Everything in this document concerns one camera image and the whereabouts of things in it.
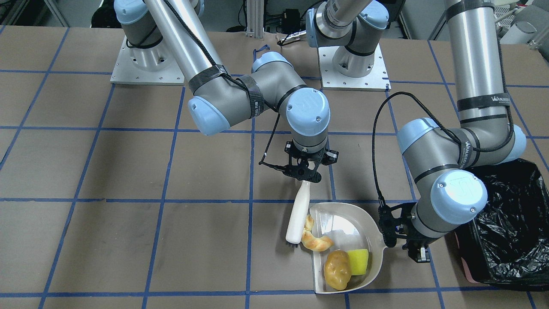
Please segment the black bag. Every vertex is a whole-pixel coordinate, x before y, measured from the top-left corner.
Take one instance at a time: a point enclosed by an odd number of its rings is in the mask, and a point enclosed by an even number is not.
[[[518,291],[549,290],[549,196],[536,164],[517,159],[468,169],[488,204],[456,229],[475,281]]]

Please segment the white dustpan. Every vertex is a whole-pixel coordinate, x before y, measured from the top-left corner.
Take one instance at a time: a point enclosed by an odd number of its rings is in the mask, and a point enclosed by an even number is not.
[[[328,235],[334,245],[324,252],[313,252],[315,292],[334,294],[357,290],[370,284],[379,274],[386,245],[374,219],[364,209],[345,203],[318,203],[309,208],[315,219],[314,236]],[[334,250],[368,249],[365,275],[352,276],[347,289],[337,291],[324,281],[324,263]]]

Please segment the white mounting plate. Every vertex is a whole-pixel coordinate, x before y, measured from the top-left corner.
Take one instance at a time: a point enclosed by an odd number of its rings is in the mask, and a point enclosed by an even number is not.
[[[385,91],[391,89],[389,75],[385,68],[385,61],[381,54],[381,48],[376,47],[375,62],[372,71],[362,78],[351,78],[338,72],[332,58],[339,46],[318,48],[318,61],[322,76],[322,88],[330,90],[361,90],[361,91]]]
[[[133,64],[130,49],[126,47],[126,37],[122,41],[110,82],[126,85],[176,85],[183,86],[184,76],[173,57],[166,57],[163,68],[158,71],[145,71]]]

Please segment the white brush handle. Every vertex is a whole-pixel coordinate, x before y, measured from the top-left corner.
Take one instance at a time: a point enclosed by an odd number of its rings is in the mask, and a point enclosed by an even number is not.
[[[299,244],[301,242],[310,200],[311,183],[303,180],[298,194],[295,196],[294,207],[292,208],[288,230],[286,231],[286,241],[291,244]]]

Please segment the yellow block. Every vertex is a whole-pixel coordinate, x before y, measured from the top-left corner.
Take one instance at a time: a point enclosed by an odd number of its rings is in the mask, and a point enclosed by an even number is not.
[[[366,266],[368,265],[368,250],[357,249],[347,251],[351,263],[351,275],[366,274]]]

